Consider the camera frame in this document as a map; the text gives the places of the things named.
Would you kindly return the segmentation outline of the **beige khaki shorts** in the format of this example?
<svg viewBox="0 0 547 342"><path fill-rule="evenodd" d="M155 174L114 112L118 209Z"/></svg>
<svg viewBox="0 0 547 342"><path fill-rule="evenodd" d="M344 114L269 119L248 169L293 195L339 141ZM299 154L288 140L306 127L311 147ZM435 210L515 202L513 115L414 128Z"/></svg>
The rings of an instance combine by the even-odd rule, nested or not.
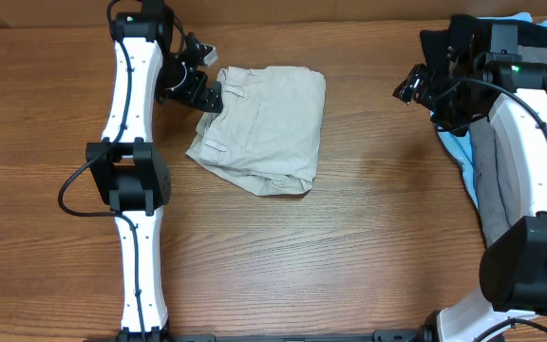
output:
<svg viewBox="0 0 547 342"><path fill-rule="evenodd" d="M186 155L256 196L311 191L326 99L324 75L303 66L229 66L217 80L223 109L202 115Z"/></svg>

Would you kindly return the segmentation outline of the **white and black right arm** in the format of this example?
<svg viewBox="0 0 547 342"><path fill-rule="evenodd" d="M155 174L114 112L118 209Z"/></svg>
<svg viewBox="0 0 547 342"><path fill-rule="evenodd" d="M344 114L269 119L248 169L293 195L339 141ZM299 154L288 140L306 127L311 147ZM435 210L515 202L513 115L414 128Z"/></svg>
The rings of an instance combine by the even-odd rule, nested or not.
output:
<svg viewBox="0 0 547 342"><path fill-rule="evenodd" d="M455 15L420 34L424 61L394 90L430 112L434 128L481 138L476 162L491 170L476 189L482 221L500 218L479 268L478 287L432 313L412 341L500 341L518 324L547 316L547 28L512 19Z"/></svg>

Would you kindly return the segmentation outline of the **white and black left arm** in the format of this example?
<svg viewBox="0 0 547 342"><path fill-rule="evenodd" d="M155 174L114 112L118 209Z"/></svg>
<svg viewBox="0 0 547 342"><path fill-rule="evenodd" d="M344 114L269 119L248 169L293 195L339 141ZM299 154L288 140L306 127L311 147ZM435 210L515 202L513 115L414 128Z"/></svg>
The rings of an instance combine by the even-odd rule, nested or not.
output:
<svg viewBox="0 0 547 342"><path fill-rule="evenodd" d="M177 101L204 112L223 109L220 82L203 68L217 59L215 47L182 33L164 2L141 2L138 12L108 14L116 54L109 118L99 142L85 155L107 215L115 220L123 255L124 308L119 341L169 341L161 284L160 228L171 198L171 176L153 140L154 105Z"/></svg>

